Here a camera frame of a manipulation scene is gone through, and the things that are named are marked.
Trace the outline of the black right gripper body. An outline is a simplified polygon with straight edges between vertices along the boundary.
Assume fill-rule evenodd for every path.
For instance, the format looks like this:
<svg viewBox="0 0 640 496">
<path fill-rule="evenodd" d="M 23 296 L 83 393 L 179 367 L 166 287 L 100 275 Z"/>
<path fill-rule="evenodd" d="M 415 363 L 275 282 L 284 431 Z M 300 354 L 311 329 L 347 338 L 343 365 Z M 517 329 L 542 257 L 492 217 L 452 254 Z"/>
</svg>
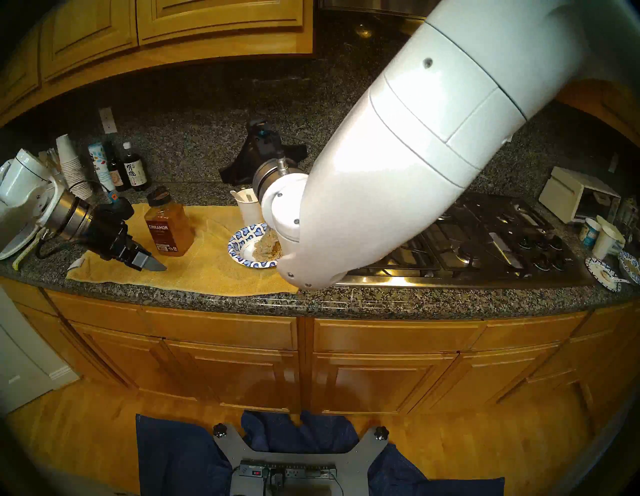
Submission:
<svg viewBox="0 0 640 496">
<path fill-rule="evenodd" d="M 271 159 L 285 158 L 299 163 L 308 157 L 307 145 L 285 145 L 279 134 L 249 134 L 236 158 L 219 170 L 222 183 L 239 186 L 253 182 L 255 172 Z"/>
</svg>

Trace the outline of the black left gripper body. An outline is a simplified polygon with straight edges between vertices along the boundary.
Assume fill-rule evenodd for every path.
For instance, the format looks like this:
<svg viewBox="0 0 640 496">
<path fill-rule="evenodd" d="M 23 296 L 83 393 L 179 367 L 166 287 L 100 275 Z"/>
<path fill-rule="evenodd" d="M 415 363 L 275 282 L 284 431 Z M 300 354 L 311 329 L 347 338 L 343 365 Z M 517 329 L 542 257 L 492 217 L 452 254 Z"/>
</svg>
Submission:
<svg viewBox="0 0 640 496">
<path fill-rule="evenodd" d="M 132 205 L 96 205 L 90 222 L 90 250 L 105 261 L 132 261 L 135 244 L 126 221 Z"/>
</svg>

